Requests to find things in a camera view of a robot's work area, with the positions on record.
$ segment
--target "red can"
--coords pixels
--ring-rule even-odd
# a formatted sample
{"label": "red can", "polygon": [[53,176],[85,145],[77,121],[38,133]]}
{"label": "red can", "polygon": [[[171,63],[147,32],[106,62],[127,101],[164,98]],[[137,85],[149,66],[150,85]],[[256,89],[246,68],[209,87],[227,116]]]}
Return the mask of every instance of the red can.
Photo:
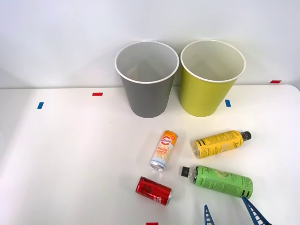
{"label": "red can", "polygon": [[171,188],[158,184],[145,177],[140,178],[135,192],[163,205],[168,205],[172,196]]}

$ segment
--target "blue tape marker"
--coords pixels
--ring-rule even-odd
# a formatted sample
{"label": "blue tape marker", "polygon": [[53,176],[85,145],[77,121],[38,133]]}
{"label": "blue tape marker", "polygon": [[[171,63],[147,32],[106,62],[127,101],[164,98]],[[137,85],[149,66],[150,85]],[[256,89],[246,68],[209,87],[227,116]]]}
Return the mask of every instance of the blue tape marker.
{"label": "blue tape marker", "polygon": [[230,101],[229,100],[225,100],[226,106],[227,107],[231,107]]}
{"label": "blue tape marker", "polygon": [[43,105],[44,105],[44,103],[43,103],[43,102],[40,102],[40,103],[38,104],[37,109],[42,109]]}

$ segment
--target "black bottle cap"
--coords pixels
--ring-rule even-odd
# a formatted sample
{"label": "black bottle cap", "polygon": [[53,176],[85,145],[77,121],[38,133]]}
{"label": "black bottle cap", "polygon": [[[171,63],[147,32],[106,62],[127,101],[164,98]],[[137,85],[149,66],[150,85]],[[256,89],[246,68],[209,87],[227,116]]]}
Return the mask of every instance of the black bottle cap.
{"label": "black bottle cap", "polygon": [[252,138],[251,134],[249,131],[244,131],[243,132],[245,135],[245,141],[250,140]]}
{"label": "black bottle cap", "polygon": [[183,166],[183,167],[182,167],[182,171],[181,171],[181,175],[182,175],[183,177],[188,177],[188,172],[189,172],[189,167]]}

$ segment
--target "yellow bottle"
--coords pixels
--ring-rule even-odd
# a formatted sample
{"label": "yellow bottle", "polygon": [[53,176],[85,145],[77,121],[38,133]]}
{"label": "yellow bottle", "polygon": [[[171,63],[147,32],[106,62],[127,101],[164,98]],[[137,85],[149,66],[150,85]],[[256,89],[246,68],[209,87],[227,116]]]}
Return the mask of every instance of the yellow bottle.
{"label": "yellow bottle", "polygon": [[218,153],[236,149],[243,145],[244,141],[250,140],[249,131],[228,131],[218,135],[198,139],[192,143],[192,150],[196,158],[205,158]]}

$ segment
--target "bottle label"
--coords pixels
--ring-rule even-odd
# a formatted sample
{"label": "bottle label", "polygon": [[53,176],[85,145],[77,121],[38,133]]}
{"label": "bottle label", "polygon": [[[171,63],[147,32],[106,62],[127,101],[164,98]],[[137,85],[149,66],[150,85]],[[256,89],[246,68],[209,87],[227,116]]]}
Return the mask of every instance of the bottle label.
{"label": "bottle label", "polygon": [[156,151],[153,155],[150,164],[155,162],[158,165],[160,165],[162,168],[165,168],[167,162],[169,161],[169,158],[171,156],[176,141],[177,141],[177,135],[174,132],[169,130],[165,131],[161,140],[158,143],[158,146],[156,148]]}
{"label": "bottle label", "polygon": [[240,147],[243,142],[243,137],[240,132],[232,130],[196,140],[195,144],[198,147],[200,158],[205,158],[227,150],[236,149]]}
{"label": "bottle label", "polygon": [[253,192],[253,183],[250,178],[205,166],[198,166],[195,184],[236,197],[250,198]]}

